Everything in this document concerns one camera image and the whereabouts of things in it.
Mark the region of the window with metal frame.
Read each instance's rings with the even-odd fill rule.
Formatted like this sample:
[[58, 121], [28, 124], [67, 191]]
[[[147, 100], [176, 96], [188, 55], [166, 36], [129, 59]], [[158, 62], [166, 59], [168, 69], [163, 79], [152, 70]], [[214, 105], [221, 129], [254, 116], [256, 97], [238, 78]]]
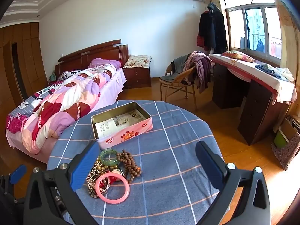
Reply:
[[224, 0], [229, 48], [280, 66], [282, 35], [275, 0]]

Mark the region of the floral cushion on nightstand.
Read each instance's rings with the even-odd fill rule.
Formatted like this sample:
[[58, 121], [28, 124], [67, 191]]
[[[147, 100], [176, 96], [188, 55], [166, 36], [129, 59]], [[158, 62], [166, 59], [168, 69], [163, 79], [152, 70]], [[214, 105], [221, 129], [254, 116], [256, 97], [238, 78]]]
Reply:
[[152, 60], [148, 55], [130, 55], [127, 62], [124, 64], [124, 68], [147, 68]]

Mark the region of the wooden bed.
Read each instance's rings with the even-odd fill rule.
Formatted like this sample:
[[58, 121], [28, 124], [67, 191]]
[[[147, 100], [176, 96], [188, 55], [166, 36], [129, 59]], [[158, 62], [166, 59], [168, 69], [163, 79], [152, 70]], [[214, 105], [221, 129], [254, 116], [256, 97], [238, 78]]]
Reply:
[[[129, 58], [127, 45], [121, 45], [120, 41], [111, 41], [111, 42], [101, 43], [101, 44], [98, 44], [95, 46], [91, 46], [89, 48], [82, 49], [80, 51], [74, 52], [72, 54], [69, 54], [69, 55], [61, 58], [59, 60], [60, 63], [58, 65], [56, 65], [55, 70], [59, 71], [60, 69], [63, 69], [63, 71], [65, 73], [69, 73], [69, 75], [67, 76], [67, 78], [69, 78], [72, 75], [76, 74], [77, 72], [87, 69], [89, 64], [91, 63], [91, 61], [98, 57], [102, 58], [102, 59], [108, 59], [108, 60], [118, 60], [121, 62], [121, 67], [120, 67], [121, 75], [116, 77], [114, 84], [109, 84], [109, 86], [106, 88], [106, 90], [108, 90], [108, 92], [109, 92], [109, 96], [104, 98], [107, 101], [107, 103], [103, 107], [101, 107], [101, 108], [104, 108], [104, 107], [112, 105], [113, 103], [116, 102], [116, 99], [119, 96], [119, 93], [122, 92], [124, 83], [126, 82], [123, 67], [124, 67], [125, 62]], [[58, 85], [58, 84], [62, 83], [64, 80], [62, 80], [56, 84], [52, 84], [52, 85]], [[6, 133], [6, 139], [8, 141], [8, 144], [11, 148], [18, 149], [19, 151], [25, 153], [26, 155], [28, 155], [34, 159], [37, 159], [43, 163], [48, 162], [48, 159], [50, 157], [50, 152], [52, 151], [54, 144], [55, 144], [56, 140], [58, 139], [58, 138], [57, 139], [56, 138], [47, 139], [45, 144], [43, 145], [41, 151], [38, 154], [31, 154], [31, 153], [27, 152], [26, 149], [22, 146], [22, 144], [19, 140], [19, 137], [20, 137], [19, 133], [12, 134], [12, 133], [6, 132], [6, 130], [5, 130], [5, 133]]]

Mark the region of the green jade bangle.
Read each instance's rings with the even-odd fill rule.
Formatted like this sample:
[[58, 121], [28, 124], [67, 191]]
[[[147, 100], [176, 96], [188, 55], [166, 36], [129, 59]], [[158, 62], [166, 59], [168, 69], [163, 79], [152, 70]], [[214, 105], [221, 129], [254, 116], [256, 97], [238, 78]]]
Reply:
[[119, 165], [120, 161], [117, 159], [118, 152], [113, 149], [105, 149], [99, 155], [100, 162], [108, 167]]

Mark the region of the dark coats on rack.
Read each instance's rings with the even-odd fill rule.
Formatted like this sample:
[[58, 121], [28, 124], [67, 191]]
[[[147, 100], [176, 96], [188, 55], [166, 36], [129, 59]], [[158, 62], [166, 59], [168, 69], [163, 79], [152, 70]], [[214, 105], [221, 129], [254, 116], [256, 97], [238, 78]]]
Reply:
[[209, 3], [208, 11], [200, 16], [197, 46], [205, 51], [214, 50], [216, 54], [227, 51], [227, 36], [224, 16], [215, 3]]

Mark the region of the silver wristwatch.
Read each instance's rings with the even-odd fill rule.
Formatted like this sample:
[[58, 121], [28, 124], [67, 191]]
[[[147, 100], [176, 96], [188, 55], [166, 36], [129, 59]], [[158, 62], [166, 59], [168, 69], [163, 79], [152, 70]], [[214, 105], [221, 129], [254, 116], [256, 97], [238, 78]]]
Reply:
[[113, 169], [111, 172], [125, 177], [125, 174], [122, 169]]

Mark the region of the blue plaid tablecloth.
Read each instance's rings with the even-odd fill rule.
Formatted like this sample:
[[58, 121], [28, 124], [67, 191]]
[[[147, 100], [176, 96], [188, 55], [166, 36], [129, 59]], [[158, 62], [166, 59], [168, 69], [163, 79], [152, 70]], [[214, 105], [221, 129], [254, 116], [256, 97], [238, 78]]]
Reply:
[[99, 224], [196, 224], [218, 194], [195, 154], [204, 141], [220, 154], [209, 125], [191, 112], [160, 101], [139, 105], [153, 128], [115, 147], [130, 152], [142, 169], [118, 205], [92, 198], [87, 186], [77, 190], [82, 203]]

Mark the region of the pink plastic bangle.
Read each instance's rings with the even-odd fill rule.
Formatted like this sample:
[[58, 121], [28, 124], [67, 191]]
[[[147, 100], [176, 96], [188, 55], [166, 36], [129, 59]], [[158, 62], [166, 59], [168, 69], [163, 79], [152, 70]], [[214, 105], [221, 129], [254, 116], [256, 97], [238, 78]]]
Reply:
[[[106, 188], [101, 187], [101, 183], [104, 179], [106, 179]], [[119, 196], [118, 199], [116, 198], [116, 196], [114, 197], [114, 199], [109, 199], [110, 194], [117, 194], [117, 192], [114, 190], [114, 188], [116, 188], [114, 184], [117, 179], [122, 183], [120, 188], [122, 188], [124, 191], [123, 195]], [[130, 194], [130, 185], [124, 176], [114, 172], [110, 172], [102, 174], [97, 178], [95, 183], [95, 191], [97, 196], [105, 203], [117, 205], [127, 200]]]

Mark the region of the white red desk cover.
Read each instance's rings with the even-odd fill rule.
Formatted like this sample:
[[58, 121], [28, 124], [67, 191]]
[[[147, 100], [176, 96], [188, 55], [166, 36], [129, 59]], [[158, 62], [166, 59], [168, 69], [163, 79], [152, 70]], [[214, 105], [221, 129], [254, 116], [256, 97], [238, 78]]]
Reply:
[[297, 99], [296, 87], [289, 81], [284, 81], [271, 76], [262, 70], [256, 68], [256, 63], [233, 59], [219, 54], [209, 54], [211, 60], [215, 63], [226, 66], [233, 72], [242, 76], [243, 79], [254, 80], [267, 88], [273, 96], [273, 105], [275, 102], [295, 102]]

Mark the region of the dark wooden desk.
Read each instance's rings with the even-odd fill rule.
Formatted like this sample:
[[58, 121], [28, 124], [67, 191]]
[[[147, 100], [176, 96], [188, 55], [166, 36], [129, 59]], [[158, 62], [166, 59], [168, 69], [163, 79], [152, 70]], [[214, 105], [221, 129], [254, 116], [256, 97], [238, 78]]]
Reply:
[[214, 66], [213, 102], [221, 109], [241, 108], [237, 127], [248, 145], [265, 138], [288, 109], [286, 103], [273, 103], [272, 92], [257, 80], [246, 82], [228, 67]]

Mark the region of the floral pillow on desk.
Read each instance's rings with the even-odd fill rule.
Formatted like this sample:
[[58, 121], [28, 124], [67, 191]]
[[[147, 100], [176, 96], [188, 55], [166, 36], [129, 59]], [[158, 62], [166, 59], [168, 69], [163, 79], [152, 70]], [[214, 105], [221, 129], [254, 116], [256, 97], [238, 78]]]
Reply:
[[247, 55], [243, 52], [237, 51], [237, 50], [226, 51], [226, 52], [222, 53], [222, 56], [230, 57], [232, 59], [242, 60], [245, 62], [252, 62], [252, 63], [256, 62], [256, 59], [250, 57], [249, 55]]

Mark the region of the wooden wardrobe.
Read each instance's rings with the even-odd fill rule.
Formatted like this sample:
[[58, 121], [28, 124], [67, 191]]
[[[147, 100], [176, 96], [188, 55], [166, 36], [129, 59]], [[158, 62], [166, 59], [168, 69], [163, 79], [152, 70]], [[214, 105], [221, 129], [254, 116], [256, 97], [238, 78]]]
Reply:
[[18, 106], [47, 86], [38, 22], [1, 28], [1, 103]]

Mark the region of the woven basket with items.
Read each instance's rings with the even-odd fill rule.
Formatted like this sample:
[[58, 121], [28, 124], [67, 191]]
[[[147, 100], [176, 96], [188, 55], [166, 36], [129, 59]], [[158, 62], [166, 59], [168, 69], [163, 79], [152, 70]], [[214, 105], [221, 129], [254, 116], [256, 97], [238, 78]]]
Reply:
[[279, 126], [271, 145], [274, 156], [283, 170], [287, 170], [299, 153], [299, 117], [289, 116]]

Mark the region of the folded clothes on desk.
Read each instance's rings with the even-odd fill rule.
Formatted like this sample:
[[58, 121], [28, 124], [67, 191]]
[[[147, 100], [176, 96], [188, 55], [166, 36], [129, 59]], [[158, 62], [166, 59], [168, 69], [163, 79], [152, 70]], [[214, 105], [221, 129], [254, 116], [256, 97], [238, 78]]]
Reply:
[[256, 64], [255, 68], [283, 81], [295, 81], [293, 74], [289, 71], [288, 68], [273, 67], [270, 64]]

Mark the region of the dark wooden nightstand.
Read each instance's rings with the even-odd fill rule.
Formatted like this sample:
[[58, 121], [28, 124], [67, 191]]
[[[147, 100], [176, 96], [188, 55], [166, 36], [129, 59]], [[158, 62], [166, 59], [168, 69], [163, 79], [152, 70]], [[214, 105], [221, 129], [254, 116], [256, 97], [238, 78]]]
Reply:
[[151, 75], [150, 69], [145, 67], [127, 67], [123, 68], [126, 83], [124, 87], [130, 88], [142, 88], [151, 87]]

